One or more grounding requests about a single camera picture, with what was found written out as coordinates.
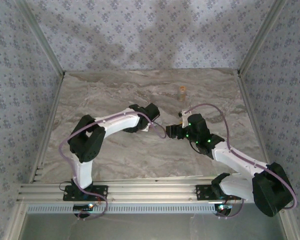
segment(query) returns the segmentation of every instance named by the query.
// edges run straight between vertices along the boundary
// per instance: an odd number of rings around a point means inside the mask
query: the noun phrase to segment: gray marble tabletop
[[[186,86],[186,100],[179,102],[178,88]],[[58,153],[60,142],[70,135],[84,115],[104,117],[129,105],[146,107],[154,103],[160,110],[156,120],[163,126],[179,124],[178,112],[200,103],[218,106],[230,129],[230,143],[243,153],[260,159],[255,137],[239,86],[231,69],[173,69],[67,73],[45,153],[41,181],[55,183],[72,177],[69,165]],[[201,107],[210,131],[226,136],[225,124],[212,107]],[[69,146],[63,151],[71,156]],[[216,176],[231,172],[226,165],[193,151],[187,140],[161,139],[149,132],[117,132],[107,137],[93,163],[92,178],[98,180]]]

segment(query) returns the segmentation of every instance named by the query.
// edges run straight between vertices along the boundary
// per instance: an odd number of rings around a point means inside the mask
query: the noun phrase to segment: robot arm
[[[113,115],[105,117],[92,118],[90,115],[85,115],[81,118],[72,133],[79,129],[97,121],[103,122],[96,124],[74,136],[68,141],[72,159],[74,162],[75,175],[77,183],[82,189],[89,187],[92,181],[92,164],[93,159],[99,154],[103,140],[111,134],[121,130],[128,133],[136,133],[137,131],[147,132],[149,123],[145,117],[139,115],[125,115],[128,112],[141,112],[147,115],[150,120],[155,120],[159,115],[159,110],[154,104],[149,104],[147,107],[140,107],[137,104],[131,105],[125,110]]]
[[[212,181],[212,189],[219,199],[224,199],[227,196],[243,198],[249,202],[254,202],[264,214],[270,217],[293,200],[289,190],[278,179],[260,167],[256,167],[258,165],[271,170],[291,187],[286,173],[279,164],[274,162],[268,165],[231,146],[232,151],[254,163],[251,165],[235,156],[222,137],[210,133],[201,114],[182,112],[180,115],[182,124],[166,127],[167,135],[170,138],[188,139],[190,143],[196,145],[201,154],[226,164],[241,174],[238,177],[229,173],[222,173]]]

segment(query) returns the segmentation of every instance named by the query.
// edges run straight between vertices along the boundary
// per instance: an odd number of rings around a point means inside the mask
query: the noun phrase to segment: wall
[[[300,0],[288,1],[245,82],[268,155],[296,191],[300,226]]]
[[[60,77],[13,1],[0,0],[0,239],[28,182]]]
[[[65,71],[238,69],[273,0],[28,0]]]

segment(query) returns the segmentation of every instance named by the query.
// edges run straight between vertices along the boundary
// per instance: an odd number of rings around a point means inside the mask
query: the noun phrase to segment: pink cable
[[[211,106],[211,107],[214,107],[215,109],[218,110],[218,112],[220,113],[220,115],[221,115],[221,117],[222,117],[222,119],[224,121],[224,124],[225,124],[225,128],[226,128],[226,144],[227,144],[228,149],[231,151],[231,153],[233,153],[239,159],[241,159],[241,160],[245,161],[246,163],[251,164],[251,165],[254,166],[255,163],[253,161],[246,159],[245,157],[239,155],[238,153],[236,153],[234,150],[231,149],[231,146],[230,146],[229,126],[228,126],[228,123],[227,123],[227,120],[225,118],[224,113],[217,106],[215,106],[215,105],[213,105],[211,103],[201,103],[201,104],[198,104],[198,105],[190,108],[184,114],[187,114],[188,112],[192,111],[193,109],[196,109],[196,108],[201,107],[201,106]],[[275,174],[273,171],[270,171],[266,167],[261,166],[260,164],[256,164],[255,166],[258,167],[258,168],[260,168],[260,169],[262,169],[262,170],[264,170],[264,171],[266,171],[267,173],[271,174],[272,176],[274,176],[276,179],[278,179],[289,190],[290,194],[293,197],[293,205],[289,206],[289,207],[284,207],[283,209],[286,209],[286,210],[294,209],[297,206],[298,200],[297,200],[297,196],[296,196],[294,190],[289,186],[289,184],[286,183],[286,181],[283,180],[280,176],[278,176],[277,174]]]
[[[161,138],[161,139],[165,139],[166,136],[167,136],[167,133],[166,131],[164,131],[164,136],[161,136],[160,132],[156,129],[156,127],[154,126],[154,124],[152,123],[152,121],[148,118],[147,115],[145,115],[144,113],[142,112],[138,112],[138,111],[129,111],[129,112],[125,112],[125,113],[119,113],[117,115],[114,115],[114,116],[111,116],[111,117],[108,117],[106,119],[102,119],[102,120],[98,120],[98,121],[95,121],[93,123],[90,123],[88,124],[87,126],[84,126],[83,128],[79,129],[78,131],[72,133],[70,136],[68,136],[67,138],[65,138],[59,145],[59,148],[58,148],[58,151],[59,151],[59,154],[61,155],[61,157],[63,157],[67,162],[68,164],[70,164],[71,166],[71,169],[72,169],[72,172],[73,172],[73,181],[74,183],[76,184],[76,186],[80,189],[81,192],[85,193],[85,194],[88,194],[88,195],[92,195],[92,196],[96,196],[98,198],[101,198],[105,201],[105,208],[104,208],[104,211],[100,214],[97,214],[96,216],[94,217],[90,217],[88,218],[87,220],[92,220],[92,219],[97,219],[101,216],[103,216],[107,209],[108,209],[108,200],[100,195],[100,194],[97,194],[97,193],[94,193],[94,192],[89,192],[89,191],[86,191],[84,190],[78,183],[78,176],[77,176],[77,173],[76,173],[76,170],[75,170],[75,167],[73,165],[73,161],[72,159],[70,159],[69,157],[65,156],[64,153],[62,152],[62,147],[64,146],[64,144],[66,144],[68,142],[68,140],[70,140],[71,138],[73,138],[74,136],[78,135],[79,133],[83,132],[84,130],[94,126],[94,125],[97,125],[97,124],[100,124],[100,123],[104,123],[104,122],[107,122],[107,121],[110,121],[110,120],[113,120],[113,119],[116,119],[116,118],[119,118],[119,117],[123,117],[123,116],[126,116],[126,115],[141,115],[143,117],[145,117],[145,119],[147,119],[147,121],[150,123],[150,126],[154,129],[154,131],[156,132],[156,134]]]

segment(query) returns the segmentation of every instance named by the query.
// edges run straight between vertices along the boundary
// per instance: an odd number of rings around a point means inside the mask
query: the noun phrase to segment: metal frame
[[[11,218],[6,227],[3,239],[4,240],[19,240],[21,230],[25,221],[28,204],[17,203],[11,213]]]
[[[237,81],[239,84],[239,88],[242,94],[242,98],[244,101],[244,104],[247,108],[247,112],[251,121],[252,128],[254,130],[255,136],[257,138],[257,141],[259,142],[259,146],[261,149],[262,157],[265,159],[266,163],[271,163],[268,153],[266,151],[266,144],[262,138],[261,131],[259,128],[259,124],[257,121],[257,117],[252,109],[252,103],[248,96],[248,90],[245,81],[243,80],[242,76],[239,76],[237,72],[235,72],[235,76],[237,76]],[[286,235],[286,238],[288,240],[300,240],[300,230],[296,221],[296,216],[291,210],[282,210],[280,211],[280,218],[281,222],[284,228],[284,232]]]
[[[28,3],[25,0],[15,0],[16,5],[18,6],[20,12],[24,16],[26,22],[29,24],[29,27],[32,30],[33,35],[36,37],[37,41],[41,45],[43,52],[46,54],[47,58],[51,62],[51,65],[53,69],[62,76],[64,74],[64,71],[54,53],[52,50],[50,44],[48,43],[45,34],[41,30],[39,23],[36,20],[36,17],[31,11],[31,8],[29,7]]]
[[[108,186],[110,204],[175,204],[175,203],[222,203],[221,200],[197,201],[196,185],[210,185],[214,177],[145,178],[94,182]],[[17,203],[58,204],[63,202],[64,192],[58,183],[33,183],[21,186]]]
[[[74,204],[29,204],[27,214],[78,214]],[[95,205],[91,214],[101,214],[105,204]],[[209,203],[115,203],[108,206],[106,214],[211,214],[215,205]]]
[[[63,81],[64,81],[64,76],[62,77],[61,81],[59,82],[59,84],[57,86],[57,90],[56,90],[56,93],[55,93],[55,96],[54,96],[54,99],[52,102],[51,112],[49,114],[47,124],[44,129],[44,133],[43,133],[42,140],[41,140],[41,143],[39,146],[38,154],[36,156],[35,164],[32,168],[32,172],[30,174],[29,183],[40,181],[40,177],[42,175],[42,171],[44,168],[44,159],[45,159],[46,151],[48,148],[48,143],[49,143],[50,135],[52,132],[52,127],[54,124],[55,116],[57,113],[58,103],[59,103],[59,99],[60,99],[60,90],[61,90]]]
[[[242,63],[239,67],[240,77],[246,74],[250,65],[254,61],[259,49],[264,44],[268,33],[272,30],[279,14],[286,5],[287,1],[288,0],[274,0],[274,2],[272,3],[267,16],[265,17],[258,33],[256,34],[251,46],[249,47],[247,54],[242,60]]]

